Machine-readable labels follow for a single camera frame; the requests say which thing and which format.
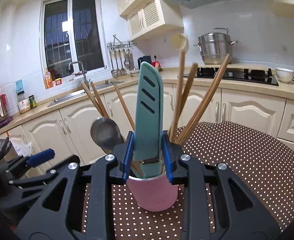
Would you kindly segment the steel spoon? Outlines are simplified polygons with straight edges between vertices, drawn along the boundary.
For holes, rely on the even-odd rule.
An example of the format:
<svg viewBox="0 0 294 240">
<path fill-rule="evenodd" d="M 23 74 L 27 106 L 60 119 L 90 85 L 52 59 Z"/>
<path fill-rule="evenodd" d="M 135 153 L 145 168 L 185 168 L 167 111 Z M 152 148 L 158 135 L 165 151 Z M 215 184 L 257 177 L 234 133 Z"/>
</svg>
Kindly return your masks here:
<svg viewBox="0 0 294 240">
<path fill-rule="evenodd" d="M 112 153 L 116 145 L 122 144 L 124 139 L 118 125 L 110 118 L 97 118 L 91 125 L 90 135 L 92 140 L 106 154 Z"/>
</svg>

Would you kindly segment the pink utensil cup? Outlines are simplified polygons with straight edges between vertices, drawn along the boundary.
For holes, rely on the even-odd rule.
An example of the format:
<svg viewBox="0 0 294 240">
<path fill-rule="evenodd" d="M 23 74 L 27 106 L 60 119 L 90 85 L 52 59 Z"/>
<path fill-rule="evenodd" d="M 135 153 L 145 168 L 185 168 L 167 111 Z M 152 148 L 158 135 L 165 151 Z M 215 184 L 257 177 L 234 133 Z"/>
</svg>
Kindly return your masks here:
<svg viewBox="0 0 294 240">
<path fill-rule="evenodd" d="M 167 210 L 174 205 L 178 197 L 178 186 L 172 185 L 165 173 L 148 179 L 129 176 L 126 185 L 138 206 L 146 211 Z"/>
</svg>

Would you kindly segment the teal sheathed kitchen knife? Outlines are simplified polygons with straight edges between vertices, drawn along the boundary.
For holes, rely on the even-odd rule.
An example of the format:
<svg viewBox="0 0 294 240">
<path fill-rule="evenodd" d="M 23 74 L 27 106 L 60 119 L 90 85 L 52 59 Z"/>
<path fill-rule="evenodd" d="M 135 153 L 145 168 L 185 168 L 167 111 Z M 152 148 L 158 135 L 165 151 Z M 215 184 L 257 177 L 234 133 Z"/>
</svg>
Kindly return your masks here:
<svg viewBox="0 0 294 240">
<path fill-rule="evenodd" d="M 149 63 L 140 65 L 136 117 L 134 161 L 140 161 L 143 178 L 161 174 L 163 131 L 163 81 Z"/>
</svg>

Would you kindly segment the steel kitchen sink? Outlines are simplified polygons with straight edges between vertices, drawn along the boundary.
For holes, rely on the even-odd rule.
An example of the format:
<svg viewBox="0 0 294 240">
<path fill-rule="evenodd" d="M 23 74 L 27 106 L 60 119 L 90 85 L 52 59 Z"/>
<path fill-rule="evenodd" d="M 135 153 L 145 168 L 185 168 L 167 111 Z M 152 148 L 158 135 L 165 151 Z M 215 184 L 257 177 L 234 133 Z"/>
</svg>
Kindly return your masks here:
<svg viewBox="0 0 294 240">
<path fill-rule="evenodd" d="M 100 89 L 104 89 L 104 88 L 107 88 L 107 87 L 111 87 L 113 86 L 113 84 L 120 84 L 120 83 L 124 83 L 124 81 L 114 81 L 114 82 L 111 82 L 111 81 L 108 81 L 106 80 L 105 83 L 102 83 L 100 85 L 97 85 L 95 86 L 96 90 L 100 90 Z M 79 96 L 82 96 L 84 95 L 86 92 L 84 91 L 84 89 L 81 89 L 79 91 L 76 91 L 76 92 L 72 92 L 70 94 L 67 94 L 67 95 L 64 95 L 64 96 L 61 96 L 57 99 L 54 99 L 49 105 L 48 107 L 51 107 L 51 106 L 54 106 L 58 103 L 61 103 L 61 102 L 64 102 L 64 101 L 67 101 L 67 100 L 70 100 L 70 99 L 74 99 L 76 97 L 79 97 Z"/>
</svg>

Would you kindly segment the kitchen window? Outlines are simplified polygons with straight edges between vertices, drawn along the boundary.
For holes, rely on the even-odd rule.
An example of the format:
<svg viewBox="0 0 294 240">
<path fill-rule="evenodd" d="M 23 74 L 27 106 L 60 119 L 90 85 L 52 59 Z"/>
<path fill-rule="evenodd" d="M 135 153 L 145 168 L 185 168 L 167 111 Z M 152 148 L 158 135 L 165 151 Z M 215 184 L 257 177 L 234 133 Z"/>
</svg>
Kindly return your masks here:
<svg viewBox="0 0 294 240">
<path fill-rule="evenodd" d="M 53 0 L 43 3 L 43 44 L 45 69 L 53 80 L 80 71 L 81 61 L 87 73 L 107 68 L 99 26 L 97 0 Z"/>
</svg>

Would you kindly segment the glass jar blue lid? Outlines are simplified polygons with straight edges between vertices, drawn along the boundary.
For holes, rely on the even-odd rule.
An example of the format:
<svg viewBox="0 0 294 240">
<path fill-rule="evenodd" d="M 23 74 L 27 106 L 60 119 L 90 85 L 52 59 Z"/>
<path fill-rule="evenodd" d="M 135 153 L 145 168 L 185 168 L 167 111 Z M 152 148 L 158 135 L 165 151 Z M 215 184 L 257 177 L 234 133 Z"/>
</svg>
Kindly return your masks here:
<svg viewBox="0 0 294 240">
<path fill-rule="evenodd" d="M 24 114 L 31 110 L 30 102 L 28 97 L 25 94 L 22 80 L 16 81 L 15 86 L 16 86 L 18 109 L 20 114 Z"/>
</svg>

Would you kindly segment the chrome faucet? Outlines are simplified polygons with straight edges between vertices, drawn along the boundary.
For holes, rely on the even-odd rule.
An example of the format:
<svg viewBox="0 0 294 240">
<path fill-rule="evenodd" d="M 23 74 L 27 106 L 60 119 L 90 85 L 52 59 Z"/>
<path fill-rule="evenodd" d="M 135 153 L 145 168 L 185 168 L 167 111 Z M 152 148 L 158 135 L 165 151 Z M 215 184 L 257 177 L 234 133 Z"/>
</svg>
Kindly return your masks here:
<svg viewBox="0 0 294 240">
<path fill-rule="evenodd" d="M 79 67 L 80 67 L 80 71 L 78 72 L 73 72 L 73 75 L 75 76 L 80 76 L 82 75 L 83 79 L 84 79 L 84 83 L 87 85 L 88 88 L 90 88 L 90 81 L 91 80 L 88 80 L 87 77 L 86 77 L 86 73 L 87 71 L 85 70 L 84 68 L 84 64 L 81 62 L 81 61 L 74 61 L 74 62 L 70 62 L 68 64 L 68 70 L 71 71 L 72 67 L 74 64 L 77 64 Z"/>
</svg>

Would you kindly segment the orange bottle on windowsill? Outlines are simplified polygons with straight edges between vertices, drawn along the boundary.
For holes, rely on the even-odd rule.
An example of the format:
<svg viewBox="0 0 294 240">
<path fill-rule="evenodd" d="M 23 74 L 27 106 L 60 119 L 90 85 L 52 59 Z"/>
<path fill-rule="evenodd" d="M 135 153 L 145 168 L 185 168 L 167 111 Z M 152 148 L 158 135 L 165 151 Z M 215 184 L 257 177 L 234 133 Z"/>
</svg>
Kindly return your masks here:
<svg viewBox="0 0 294 240">
<path fill-rule="evenodd" d="M 52 81 L 52 77 L 51 77 L 51 72 L 46 68 L 45 69 L 45 84 L 46 84 L 46 88 L 52 88 L 53 87 L 53 81 Z"/>
</svg>

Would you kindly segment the hanging utensil rack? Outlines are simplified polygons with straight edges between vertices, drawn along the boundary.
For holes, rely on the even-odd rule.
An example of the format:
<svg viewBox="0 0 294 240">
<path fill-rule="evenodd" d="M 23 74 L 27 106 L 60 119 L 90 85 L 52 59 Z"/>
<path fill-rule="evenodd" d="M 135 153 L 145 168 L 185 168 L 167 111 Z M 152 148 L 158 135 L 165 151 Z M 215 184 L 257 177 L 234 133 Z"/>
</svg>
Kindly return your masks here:
<svg viewBox="0 0 294 240">
<path fill-rule="evenodd" d="M 113 41 L 107 43 L 109 59 L 111 63 L 111 75 L 113 78 L 133 74 L 138 70 L 133 58 L 133 49 L 137 43 L 127 41 L 122 42 L 115 34 Z"/>
</svg>

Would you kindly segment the red small container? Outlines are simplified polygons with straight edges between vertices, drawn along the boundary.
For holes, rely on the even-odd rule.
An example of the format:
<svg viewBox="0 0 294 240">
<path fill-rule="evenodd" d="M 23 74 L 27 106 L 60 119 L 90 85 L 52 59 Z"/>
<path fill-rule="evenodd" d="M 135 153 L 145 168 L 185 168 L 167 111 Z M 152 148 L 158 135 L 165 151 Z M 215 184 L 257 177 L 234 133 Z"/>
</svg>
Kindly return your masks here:
<svg viewBox="0 0 294 240">
<path fill-rule="evenodd" d="M 158 61 L 154 61 L 152 62 L 152 66 L 158 71 L 158 72 L 161 72 L 162 71 L 162 68 L 161 68 L 161 65 Z"/>
</svg>

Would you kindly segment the brown polka dot tablecloth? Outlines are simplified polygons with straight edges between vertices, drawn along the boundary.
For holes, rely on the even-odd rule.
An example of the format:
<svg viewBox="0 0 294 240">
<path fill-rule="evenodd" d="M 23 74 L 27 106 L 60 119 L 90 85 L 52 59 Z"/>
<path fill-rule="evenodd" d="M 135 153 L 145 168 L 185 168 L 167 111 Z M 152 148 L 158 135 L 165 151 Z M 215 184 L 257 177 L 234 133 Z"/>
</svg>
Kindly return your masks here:
<svg viewBox="0 0 294 240">
<path fill-rule="evenodd" d="M 197 239 L 245 239 L 254 226 L 272 229 L 277 239 L 294 239 L 294 152 L 286 145 L 232 122 L 202 123 L 184 152 L 204 169 L 196 186 L 206 197 L 196 196 L 190 206 L 189 183 L 180 183 L 174 203 L 151 212 L 128 185 L 112 185 L 109 239 L 189 239 L 188 211 L 195 214 Z"/>
</svg>

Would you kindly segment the black electric kettle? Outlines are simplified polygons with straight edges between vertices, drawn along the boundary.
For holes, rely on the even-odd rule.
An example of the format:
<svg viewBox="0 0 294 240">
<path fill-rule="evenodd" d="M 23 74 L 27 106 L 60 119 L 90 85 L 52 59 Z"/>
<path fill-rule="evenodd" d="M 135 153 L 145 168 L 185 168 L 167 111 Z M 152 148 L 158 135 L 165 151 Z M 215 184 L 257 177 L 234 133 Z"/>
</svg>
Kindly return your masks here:
<svg viewBox="0 0 294 240">
<path fill-rule="evenodd" d="M 138 64 L 138 68 L 140 69 L 140 65 L 143 63 L 143 62 L 147 62 L 149 64 L 152 64 L 152 59 L 151 59 L 151 56 L 142 56 L 142 57 L 139 57 L 137 59 L 137 64 Z"/>
</svg>

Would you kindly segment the round bamboo trivet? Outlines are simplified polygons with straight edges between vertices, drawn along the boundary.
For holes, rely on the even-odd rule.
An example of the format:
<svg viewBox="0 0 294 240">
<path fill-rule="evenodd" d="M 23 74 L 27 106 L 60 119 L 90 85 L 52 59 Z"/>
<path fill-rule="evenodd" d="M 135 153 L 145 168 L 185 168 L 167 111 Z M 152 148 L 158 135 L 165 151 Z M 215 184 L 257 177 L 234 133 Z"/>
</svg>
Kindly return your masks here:
<svg viewBox="0 0 294 240">
<path fill-rule="evenodd" d="M 174 33 L 171 36 L 171 48 L 176 51 L 188 51 L 189 41 L 188 38 L 182 33 Z"/>
</svg>

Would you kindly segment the black gas stove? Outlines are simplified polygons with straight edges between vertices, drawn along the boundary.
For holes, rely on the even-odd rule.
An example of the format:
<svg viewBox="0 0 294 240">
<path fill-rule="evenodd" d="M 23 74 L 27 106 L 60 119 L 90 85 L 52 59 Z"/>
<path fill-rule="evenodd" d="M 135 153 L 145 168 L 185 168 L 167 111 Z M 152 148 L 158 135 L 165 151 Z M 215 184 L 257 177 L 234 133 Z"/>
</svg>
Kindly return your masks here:
<svg viewBox="0 0 294 240">
<path fill-rule="evenodd" d="M 218 68 L 199 67 L 197 68 L 195 78 L 213 79 L 218 73 L 218 70 Z M 279 85 L 270 68 L 268 68 L 267 70 L 227 68 L 224 72 L 223 79 L 253 82 L 272 86 Z"/>
</svg>

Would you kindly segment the stainless steel stock pot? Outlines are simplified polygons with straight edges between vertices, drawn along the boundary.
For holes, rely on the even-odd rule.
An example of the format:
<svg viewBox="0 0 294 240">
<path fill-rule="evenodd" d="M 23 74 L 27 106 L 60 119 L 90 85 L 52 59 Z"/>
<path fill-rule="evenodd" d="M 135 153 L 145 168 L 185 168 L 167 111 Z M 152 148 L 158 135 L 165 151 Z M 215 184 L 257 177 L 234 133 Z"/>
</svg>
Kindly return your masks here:
<svg viewBox="0 0 294 240">
<path fill-rule="evenodd" d="M 198 43 L 194 47 L 198 48 L 202 61 L 205 65 L 221 64 L 227 54 L 229 63 L 232 63 L 232 46 L 238 41 L 232 41 L 229 35 L 229 28 L 217 28 L 214 30 L 224 30 L 222 32 L 211 32 L 198 37 Z"/>
</svg>

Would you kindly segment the white bowl on counter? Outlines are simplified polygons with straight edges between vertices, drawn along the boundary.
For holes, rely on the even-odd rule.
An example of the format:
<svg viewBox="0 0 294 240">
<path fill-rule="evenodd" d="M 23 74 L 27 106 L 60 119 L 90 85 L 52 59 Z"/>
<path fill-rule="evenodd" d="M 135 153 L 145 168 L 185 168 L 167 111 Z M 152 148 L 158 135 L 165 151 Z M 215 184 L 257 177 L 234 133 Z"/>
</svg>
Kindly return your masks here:
<svg viewBox="0 0 294 240">
<path fill-rule="evenodd" d="M 276 75 L 282 83 L 290 83 L 293 79 L 293 70 L 287 68 L 276 68 Z"/>
</svg>

